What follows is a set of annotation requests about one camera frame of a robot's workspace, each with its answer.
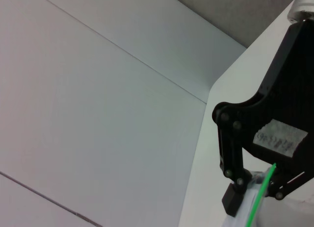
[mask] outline bolt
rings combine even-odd
[[[284,198],[284,195],[280,192],[276,193],[276,199],[277,200],[282,200]]]
[[[231,178],[231,177],[232,177],[232,171],[231,171],[231,170],[226,170],[226,171],[225,171],[225,176],[226,176],[227,178]]]
[[[242,178],[239,178],[236,180],[236,183],[240,186],[242,186],[244,184],[244,180]]]
[[[235,121],[233,126],[234,126],[234,129],[236,130],[240,130],[242,128],[242,124],[240,121]]]
[[[222,113],[221,114],[221,120],[224,121],[224,122],[228,121],[229,120],[228,113]]]

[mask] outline white wall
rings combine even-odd
[[[0,224],[4,227],[94,227],[2,175]]]
[[[177,0],[49,0],[207,102],[245,48]]]

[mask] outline black metal bracket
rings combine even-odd
[[[224,175],[234,182],[223,198],[227,214],[235,215],[230,206],[239,205],[235,205],[230,198],[241,203],[240,196],[246,192],[251,180],[250,172],[243,167],[242,148],[256,158],[277,164],[269,185],[270,197],[281,200],[312,179],[314,21],[291,25],[257,93],[243,103],[219,103],[212,113],[212,119],[218,126],[220,167]],[[273,119],[308,133],[292,157],[253,143],[259,130]],[[280,141],[279,145],[283,149],[291,146],[288,141]]]

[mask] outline white table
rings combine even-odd
[[[219,168],[217,126],[211,118],[220,102],[240,103],[257,91],[290,25],[288,6],[262,35],[219,78],[209,92],[179,227],[219,227],[226,214],[221,199],[230,183]],[[243,152],[244,167],[266,170],[270,165]],[[311,201],[313,180],[289,195]]]

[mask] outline white label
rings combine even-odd
[[[255,134],[253,143],[292,157],[307,134],[303,130],[272,119]]]

